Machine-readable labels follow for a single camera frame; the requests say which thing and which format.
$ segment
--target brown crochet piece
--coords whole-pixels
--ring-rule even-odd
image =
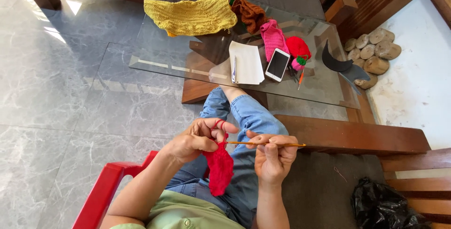
[[[255,34],[260,30],[260,26],[268,21],[265,11],[260,6],[246,0],[235,0],[232,5],[232,11],[237,16],[241,15],[241,21],[251,34]]]

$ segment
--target phone screen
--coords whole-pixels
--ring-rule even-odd
[[[286,63],[290,58],[281,54],[278,51],[274,52],[274,55],[269,63],[267,72],[273,74],[276,77],[282,78],[283,72],[286,68]]]

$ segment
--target red plastic chair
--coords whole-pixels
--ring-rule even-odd
[[[151,151],[141,165],[133,162],[106,164],[91,193],[89,193],[72,229],[98,229],[122,178],[125,175],[137,176],[149,166],[157,153],[158,151]]]

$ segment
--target black plastic bag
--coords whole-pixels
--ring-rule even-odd
[[[352,193],[352,208],[357,225],[363,229],[430,229],[424,216],[407,206],[397,190],[365,177]]]

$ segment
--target white wall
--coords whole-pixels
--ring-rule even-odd
[[[451,147],[451,30],[430,0],[413,0],[380,27],[401,55],[369,89],[379,123],[420,128],[433,150]]]

